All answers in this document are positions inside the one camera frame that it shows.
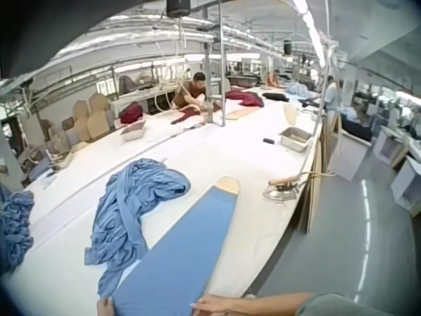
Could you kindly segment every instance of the man in brown shirt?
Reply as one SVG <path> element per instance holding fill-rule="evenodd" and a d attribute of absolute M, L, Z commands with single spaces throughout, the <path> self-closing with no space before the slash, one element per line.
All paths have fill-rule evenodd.
<path fill-rule="evenodd" d="M 173 99 L 177 109 L 182 109 L 189 104 L 196 104 L 201 109 L 203 108 L 203 101 L 199 100 L 201 94 L 206 95 L 205 74 L 203 72 L 196 72 L 193 80 L 186 82 L 184 88 L 181 87 Z"/>

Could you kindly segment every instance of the board tip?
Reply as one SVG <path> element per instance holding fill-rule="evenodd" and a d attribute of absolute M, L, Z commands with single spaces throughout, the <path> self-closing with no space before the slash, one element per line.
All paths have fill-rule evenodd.
<path fill-rule="evenodd" d="M 239 193 L 239 182 L 236 179 L 230 178 L 229 176 L 225 176 L 219 179 L 215 186 L 218 189 L 227 191 L 229 193 L 238 194 Z"/>

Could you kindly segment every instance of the gray sleeve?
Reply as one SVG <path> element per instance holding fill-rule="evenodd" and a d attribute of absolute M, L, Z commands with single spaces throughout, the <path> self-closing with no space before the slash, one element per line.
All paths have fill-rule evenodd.
<path fill-rule="evenodd" d="M 324 294 L 307 300 L 295 316 L 388 316 L 391 314 L 354 303 L 339 294 Z"/>

